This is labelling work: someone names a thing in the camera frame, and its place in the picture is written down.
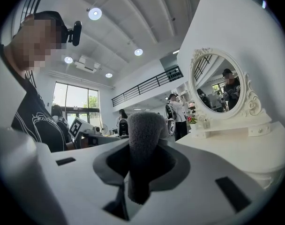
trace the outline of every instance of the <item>gray foam cover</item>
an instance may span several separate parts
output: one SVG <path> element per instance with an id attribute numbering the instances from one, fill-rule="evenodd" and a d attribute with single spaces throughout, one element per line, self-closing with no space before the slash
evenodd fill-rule
<path id="1" fill-rule="evenodd" d="M 143 204 L 149 197 L 152 156 L 160 138 L 168 136 L 165 119 L 154 112 L 138 112 L 128 118 L 130 176 L 128 197 Z"/>

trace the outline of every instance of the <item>white vanity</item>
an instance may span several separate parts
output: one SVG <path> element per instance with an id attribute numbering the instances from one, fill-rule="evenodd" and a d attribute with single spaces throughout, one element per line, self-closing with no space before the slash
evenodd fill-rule
<path id="1" fill-rule="evenodd" d="M 204 58 L 208 63 L 201 67 Z M 188 84 L 198 127 L 177 143 L 219 155 L 265 189 L 279 182 L 285 173 L 285 128 L 262 108 L 247 72 L 229 54 L 202 48 L 193 54 Z"/>

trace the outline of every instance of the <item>white ornate mirror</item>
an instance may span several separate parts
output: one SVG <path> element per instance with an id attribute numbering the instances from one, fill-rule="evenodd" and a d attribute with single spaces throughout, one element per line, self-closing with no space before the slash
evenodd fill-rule
<path id="1" fill-rule="evenodd" d="M 206 131 L 249 128 L 271 121 L 251 89 L 248 73 L 219 49 L 194 51 L 188 84 L 196 115 L 211 123 Z"/>

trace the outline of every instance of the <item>black railing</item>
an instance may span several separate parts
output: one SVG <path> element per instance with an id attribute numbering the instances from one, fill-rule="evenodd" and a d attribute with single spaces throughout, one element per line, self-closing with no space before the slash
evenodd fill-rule
<path id="1" fill-rule="evenodd" d="M 36 88 L 36 84 L 34 81 L 34 76 L 32 71 L 26 71 L 26 78 L 32 83 L 32 85 Z"/>
<path id="2" fill-rule="evenodd" d="M 203 57 L 199 61 L 198 66 L 195 69 L 195 80 L 196 81 L 198 81 L 200 76 L 203 74 L 203 71 L 206 68 L 207 64 L 209 64 L 211 57 L 212 57 L 212 55 L 207 55 L 206 57 Z"/>
<path id="3" fill-rule="evenodd" d="M 116 106 L 118 104 L 121 104 L 123 102 L 126 102 L 127 100 L 130 100 L 132 98 L 135 98 L 147 91 L 150 91 L 154 88 L 160 87 L 166 83 L 170 83 L 174 80 L 177 80 L 179 78 L 182 78 L 183 74 L 180 71 L 180 68 L 178 66 L 173 67 L 161 74 L 158 74 L 155 77 L 152 77 L 137 86 L 123 92 L 122 94 L 114 97 L 112 99 L 113 106 Z"/>
<path id="4" fill-rule="evenodd" d="M 41 0 L 26 0 L 22 9 L 21 23 L 29 14 L 35 14 Z"/>

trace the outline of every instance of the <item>black t-shirt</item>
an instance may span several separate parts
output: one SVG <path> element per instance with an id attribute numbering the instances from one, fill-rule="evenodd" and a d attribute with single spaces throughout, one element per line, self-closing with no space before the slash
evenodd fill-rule
<path id="1" fill-rule="evenodd" d="M 53 116 L 53 119 L 55 120 L 59 128 L 62 130 L 66 143 L 71 142 L 72 139 L 70 134 L 68 133 L 68 121 L 63 117 L 58 116 Z"/>
<path id="2" fill-rule="evenodd" d="M 41 96 L 28 79 L 23 79 L 10 66 L 4 55 L 4 46 L 1 44 L 0 57 L 26 91 L 26 95 L 15 113 L 11 127 L 30 135 L 36 142 L 47 144 L 51 152 L 68 150 L 63 132 L 46 110 Z"/>
<path id="3" fill-rule="evenodd" d="M 226 84 L 224 87 L 224 92 L 228 94 L 228 107 L 229 110 L 235 107 L 240 98 L 240 81 L 238 78 L 234 79 L 233 84 Z"/>

